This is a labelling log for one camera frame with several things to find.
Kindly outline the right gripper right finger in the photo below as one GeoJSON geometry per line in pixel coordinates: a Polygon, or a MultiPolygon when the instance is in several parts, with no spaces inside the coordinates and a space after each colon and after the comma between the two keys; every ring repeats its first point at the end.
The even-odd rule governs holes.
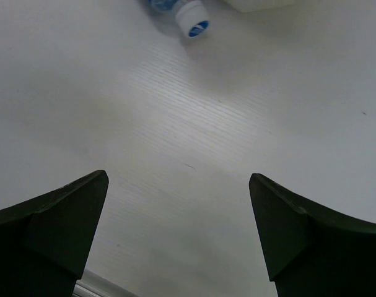
{"type": "Polygon", "coordinates": [[[376,296],[376,223],[254,173],[251,205],[278,296],[376,296]]]}

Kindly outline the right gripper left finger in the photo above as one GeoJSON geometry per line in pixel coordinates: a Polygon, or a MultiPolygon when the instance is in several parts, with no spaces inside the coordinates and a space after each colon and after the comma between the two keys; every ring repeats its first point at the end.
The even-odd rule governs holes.
{"type": "Polygon", "coordinates": [[[97,170],[0,210],[0,296],[72,296],[108,184],[97,170]]]}

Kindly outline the blue label clear bottle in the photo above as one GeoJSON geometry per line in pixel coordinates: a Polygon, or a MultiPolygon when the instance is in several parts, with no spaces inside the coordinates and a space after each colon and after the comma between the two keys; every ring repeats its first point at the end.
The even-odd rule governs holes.
{"type": "Polygon", "coordinates": [[[209,27],[208,12],[202,1],[148,0],[149,7],[160,15],[169,15],[185,38],[196,38],[209,27]]]}

